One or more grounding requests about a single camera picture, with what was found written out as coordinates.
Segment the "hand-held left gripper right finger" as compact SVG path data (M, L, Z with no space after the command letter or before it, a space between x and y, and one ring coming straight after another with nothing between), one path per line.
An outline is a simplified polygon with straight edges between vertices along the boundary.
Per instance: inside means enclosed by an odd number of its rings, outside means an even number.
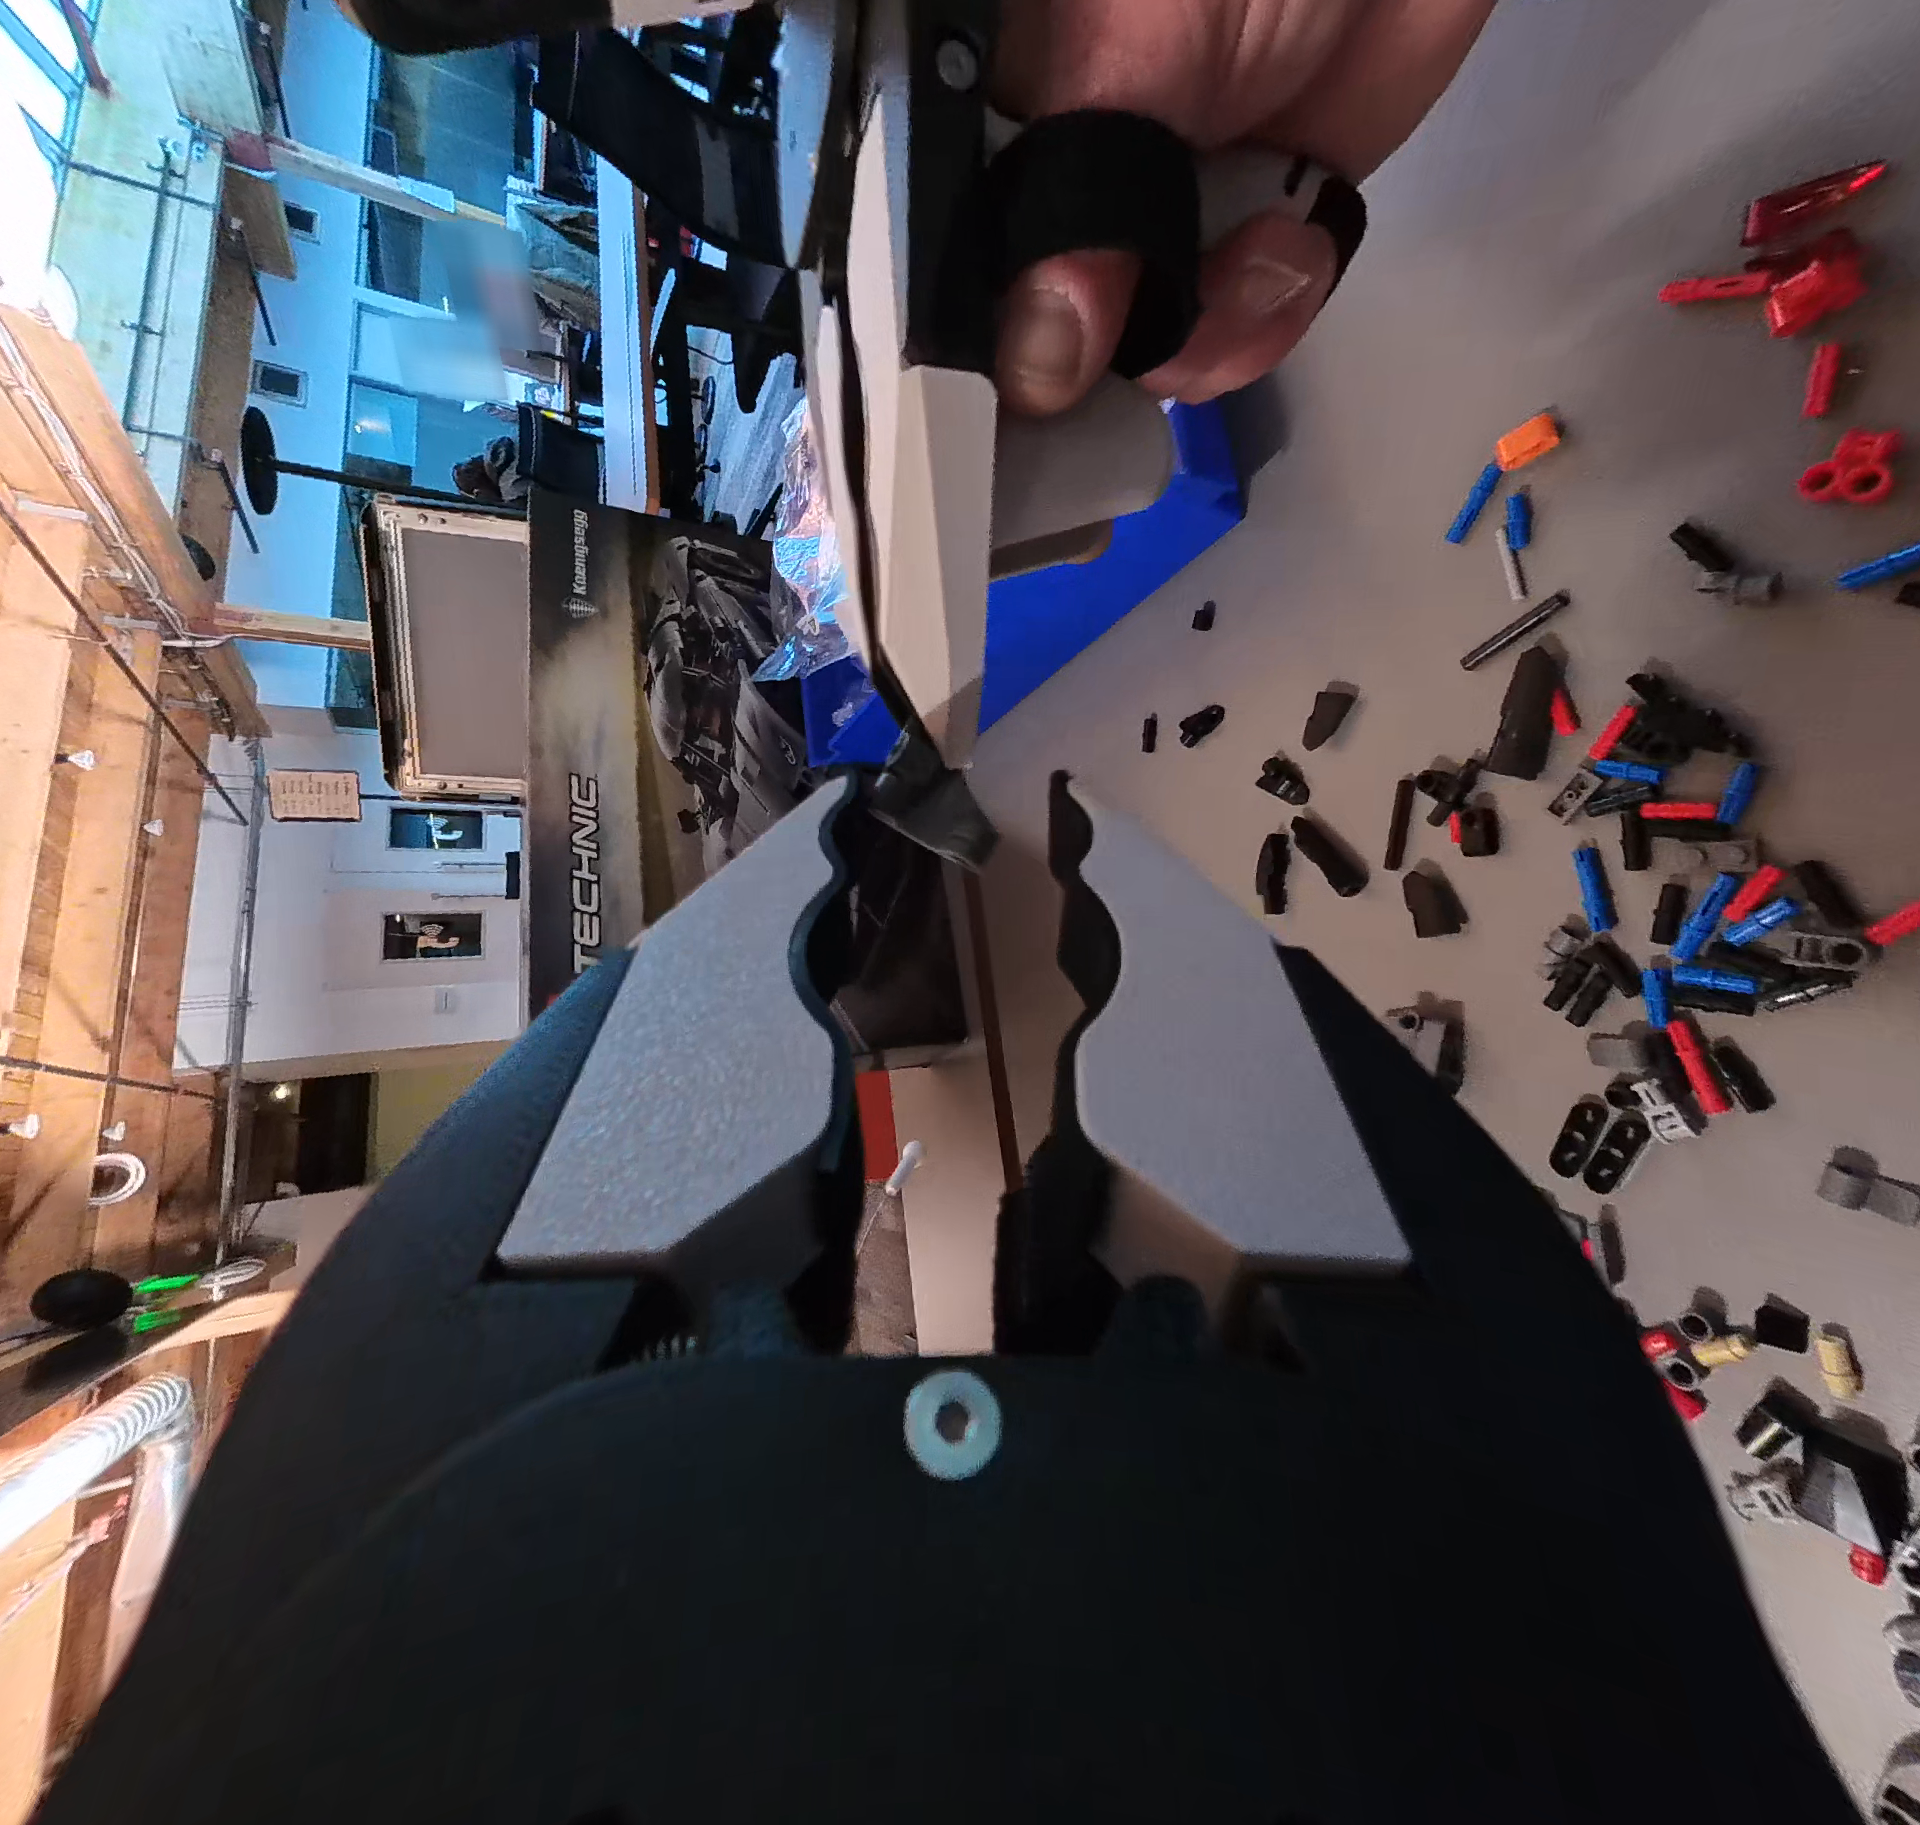
M1411 1244L1276 938L1070 774L1047 790L1071 1125L1107 1170L1094 1257L1121 1282L1387 1279Z

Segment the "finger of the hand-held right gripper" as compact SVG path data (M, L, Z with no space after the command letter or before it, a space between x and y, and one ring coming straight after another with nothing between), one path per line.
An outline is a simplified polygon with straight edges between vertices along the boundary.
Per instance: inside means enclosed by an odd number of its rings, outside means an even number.
M906 354L901 133L861 135L847 247L839 492L873 569L854 646L877 653L937 753L972 763L985 680L999 399L988 377Z
M852 307L844 285L829 275L803 273L799 286L808 425L839 564L835 616L879 704L895 733L906 734L916 728L916 710L879 642L879 537L871 494L874 445L854 351Z

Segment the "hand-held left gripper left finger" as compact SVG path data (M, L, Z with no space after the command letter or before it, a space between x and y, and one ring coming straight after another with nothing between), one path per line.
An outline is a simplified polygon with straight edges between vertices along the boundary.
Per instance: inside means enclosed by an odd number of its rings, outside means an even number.
M808 968L843 888L821 786L632 946L497 1247L528 1279L798 1279L851 1114L851 1054Z

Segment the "dark grey lego panel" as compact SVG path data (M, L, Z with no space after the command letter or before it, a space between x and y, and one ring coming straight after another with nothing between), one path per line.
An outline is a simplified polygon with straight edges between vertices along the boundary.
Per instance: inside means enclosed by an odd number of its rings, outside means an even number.
M962 769L954 769L916 731L901 733L877 774L868 806L873 816L920 851L978 874L999 847L999 831L972 796Z

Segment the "pile of small lego pieces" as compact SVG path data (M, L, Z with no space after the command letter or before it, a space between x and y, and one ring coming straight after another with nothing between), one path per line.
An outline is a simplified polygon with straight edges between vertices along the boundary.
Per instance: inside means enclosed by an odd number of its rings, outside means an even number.
M1426 1000L1464 1025L1464 1103L1517 1166L1588 1218L1589 1251L1643 1324L1700 1311L1752 1338L1698 1375L1705 1434L1787 1384L1861 1438L1916 1428L1916 932L1838 941L1853 967L1794 964L1819 932L1794 876L1814 864L1871 920L1916 901L1916 609L1871 593L1713 616L1693 644L1589 596L1475 670L1462 655L1524 607L1259 605L1217 591L1213 627L1176 591L1107 660L1122 796L1246 901L1289 813L1331 831L1372 884L1339 896L1296 838L1269 918L1377 1008ZM1757 749L1733 836L1782 926L1733 961L1669 941L1726 867L1653 840L1641 806L1550 804L1645 670L1719 710Z

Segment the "black lego set box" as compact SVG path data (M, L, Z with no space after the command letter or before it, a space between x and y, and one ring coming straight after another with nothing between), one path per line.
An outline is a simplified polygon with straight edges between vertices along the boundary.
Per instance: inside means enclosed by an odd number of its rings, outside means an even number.
M766 542L556 491L528 519L524 1019L631 944L823 781L776 652ZM839 828L844 977L866 1066L972 1037L947 867L866 809Z

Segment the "red triple-hole lego connector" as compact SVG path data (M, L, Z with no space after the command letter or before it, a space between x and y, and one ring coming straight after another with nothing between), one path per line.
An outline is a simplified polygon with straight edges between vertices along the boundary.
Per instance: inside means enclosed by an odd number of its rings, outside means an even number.
M1899 428L1853 426L1836 439L1829 456L1801 473L1795 492L1819 506L1879 506L1894 492L1901 450Z

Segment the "red lego connector block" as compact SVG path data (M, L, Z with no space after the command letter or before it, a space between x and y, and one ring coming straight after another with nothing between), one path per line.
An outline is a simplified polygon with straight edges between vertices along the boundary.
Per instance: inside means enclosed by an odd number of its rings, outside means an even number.
M1864 250L1852 230L1826 234L1795 253L1771 280L1763 324L1771 337L1811 331L1867 293Z

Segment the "translucent red lego piece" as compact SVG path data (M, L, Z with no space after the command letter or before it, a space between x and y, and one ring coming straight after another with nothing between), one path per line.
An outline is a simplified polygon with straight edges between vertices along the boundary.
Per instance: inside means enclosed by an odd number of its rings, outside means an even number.
M1763 193L1744 207L1739 247L1759 253L1829 221L1887 171L1885 158L1868 158Z

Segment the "person's right hand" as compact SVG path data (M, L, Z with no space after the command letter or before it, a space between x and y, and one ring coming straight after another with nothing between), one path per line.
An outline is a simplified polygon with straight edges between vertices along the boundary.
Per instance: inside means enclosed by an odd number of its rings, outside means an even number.
M1151 115L1199 154L1266 148L1366 180L1459 72L1497 0L1000 0L993 104L1025 123L1071 109ZM1318 228L1262 210L1205 256L1199 316L1147 377L1206 402L1270 372L1336 286ZM1103 377L1138 292L1121 250L1047 256L1007 292L1003 402L1056 416Z

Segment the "clear plastic bags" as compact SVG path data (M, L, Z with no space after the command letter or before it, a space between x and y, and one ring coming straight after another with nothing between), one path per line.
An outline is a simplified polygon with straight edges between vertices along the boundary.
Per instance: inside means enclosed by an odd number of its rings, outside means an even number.
M753 672L759 685L801 682L854 658L847 632L852 597L806 399L781 425L781 487L769 537L774 642Z

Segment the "blue plastic bin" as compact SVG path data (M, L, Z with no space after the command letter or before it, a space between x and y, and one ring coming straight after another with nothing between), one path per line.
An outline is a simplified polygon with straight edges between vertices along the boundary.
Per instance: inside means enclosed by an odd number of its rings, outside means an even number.
M1227 405L1172 405L1175 471L1147 510L1119 517L1107 549L1088 562L996 580L988 605L988 660L980 728L996 726L1070 660L1206 552L1246 517ZM806 757L815 767L879 767L898 726L852 658L803 676Z

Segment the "black office chair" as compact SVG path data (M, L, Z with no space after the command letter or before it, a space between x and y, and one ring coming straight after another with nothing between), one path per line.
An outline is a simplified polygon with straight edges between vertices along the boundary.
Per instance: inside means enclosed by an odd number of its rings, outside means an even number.
M730 275L761 275L727 324L736 401L754 412L776 358L799 351L771 119L695 96L618 32L544 36L533 104L623 173L650 210L723 248Z

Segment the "white desk with wooden edge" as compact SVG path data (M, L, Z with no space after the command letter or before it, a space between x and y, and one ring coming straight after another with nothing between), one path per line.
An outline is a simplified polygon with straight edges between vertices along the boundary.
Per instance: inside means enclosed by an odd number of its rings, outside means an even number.
M643 195L610 160L598 158L595 206L604 504L661 515L656 313Z

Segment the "white booklet stand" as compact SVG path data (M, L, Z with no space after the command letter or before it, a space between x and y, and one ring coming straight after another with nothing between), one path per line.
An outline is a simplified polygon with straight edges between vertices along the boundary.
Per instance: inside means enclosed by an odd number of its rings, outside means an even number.
M1004 1087L983 1052L893 1072L905 1176L905 1236L924 1357L972 1357L993 1346L996 1218L1021 1186L1021 1140Z

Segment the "framed grey board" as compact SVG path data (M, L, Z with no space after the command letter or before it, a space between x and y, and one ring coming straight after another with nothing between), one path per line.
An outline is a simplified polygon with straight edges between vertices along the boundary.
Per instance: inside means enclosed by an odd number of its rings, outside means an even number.
M524 804L530 524L377 494L359 511L374 728L403 798Z

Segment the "black pin with grey connector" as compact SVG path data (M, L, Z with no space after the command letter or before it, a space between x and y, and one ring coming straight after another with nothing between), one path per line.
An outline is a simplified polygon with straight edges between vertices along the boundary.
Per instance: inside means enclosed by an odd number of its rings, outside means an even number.
M1693 566L1693 590L1727 607L1765 609L1781 600L1786 580L1739 557L1709 529L1682 521L1667 534L1669 545Z

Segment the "black round pedestal table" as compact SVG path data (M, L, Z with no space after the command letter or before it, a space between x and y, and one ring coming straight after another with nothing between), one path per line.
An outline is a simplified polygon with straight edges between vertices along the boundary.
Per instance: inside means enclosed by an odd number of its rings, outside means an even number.
M403 485L396 476L399 466L355 471L313 466L284 458L278 452L267 416L256 406L249 406L243 417L241 465L249 501L261 517L276 510L282 479L328 485L371 497L409 497L431 507L452 507L456 501L468 501L492 510L523 510L528 501L513 442L505 442L505 450L492 445L452 465L446 487Z

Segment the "silver ventilation duct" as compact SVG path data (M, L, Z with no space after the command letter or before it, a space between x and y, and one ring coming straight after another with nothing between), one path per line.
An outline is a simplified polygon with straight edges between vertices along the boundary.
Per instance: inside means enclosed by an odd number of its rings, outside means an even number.
M149 1375L6 1462L2 1548L12 1548L62 1504L79 1502L125 1461L132 1461L134 1484L147 1484L161 1521L175 1529L191 1495L194 1417L194 1390L187 1377Z

